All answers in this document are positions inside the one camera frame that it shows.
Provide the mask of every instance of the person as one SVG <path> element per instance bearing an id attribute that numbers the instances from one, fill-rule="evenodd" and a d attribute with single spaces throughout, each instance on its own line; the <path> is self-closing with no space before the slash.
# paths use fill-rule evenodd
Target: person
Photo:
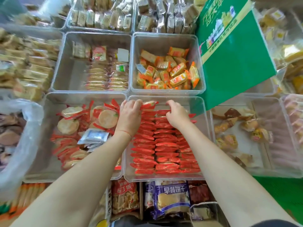
<path id="1" fill-rule="evenodd" d="M 169 123 L 190 145 L 215 199 L 232 227 L 300 226 L 243 168 L 191 123 L 187 111 L 169 100 Z M 142 100 L 124 101 L 115 134 L 52 183 L 12 227 L 87 227 L 116 162 L 141 123 Z"/>

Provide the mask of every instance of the person's left hand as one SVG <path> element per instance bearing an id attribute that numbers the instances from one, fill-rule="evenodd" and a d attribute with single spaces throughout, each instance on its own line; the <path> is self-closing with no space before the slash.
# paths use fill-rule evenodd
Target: person's left hand
<path id="1" fill-rule="evenodd" d="M 123 101 L 120 107 L 120 116 L 117 123 L 116 131 L 123 131 L 133 137 L 141 124 L 141 110 L 143 104 L 141 99 L 136 101 Z"/>

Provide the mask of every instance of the green sign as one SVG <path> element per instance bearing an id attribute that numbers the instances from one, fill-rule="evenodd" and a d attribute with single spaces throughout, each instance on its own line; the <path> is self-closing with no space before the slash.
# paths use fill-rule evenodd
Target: green sign
<path id="1" fill-rule="evenodd" d="M 250 0 L 208 0 L 197 24 L 206 110 L 276 74 Z"/>

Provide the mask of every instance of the green surface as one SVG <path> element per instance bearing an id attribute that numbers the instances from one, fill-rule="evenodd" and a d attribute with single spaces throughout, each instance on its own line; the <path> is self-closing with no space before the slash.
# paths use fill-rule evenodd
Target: green surface
<path id="1" fill-rule="evenodd" d="M 231 16 L 230 13 L 234 14 L 228 24 L 220 25 L 225 19 L 222 14 Z M 206 91 L 200 96 L 206 110 L 275 75 L 248 0 L 208 0 L 197 24 L 202 57 L 213 51 L 203 63 Z M 211 35 L 216 35 L 212 44 Z"/>
<path id="2" fill-rule="evenodd" d="M 303 179 L 254 177 L 297 222 L 303 225 Z"/>

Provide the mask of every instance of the person's right hand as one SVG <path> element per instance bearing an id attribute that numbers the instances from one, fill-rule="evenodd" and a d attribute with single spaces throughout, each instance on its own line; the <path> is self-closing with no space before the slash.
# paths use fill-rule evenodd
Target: person's right hand
<path id="1" fill-rule="evenodd" d="M 169 100 L 166 103 L 172 110 L 172 112 L 166 113 L 166 118 L 174 128 L 179 130 L 180 126 L 184 126 L 185 123 L 190 122 L 187 111 L 180 103 L 176 103 L 173 100 Z"/>

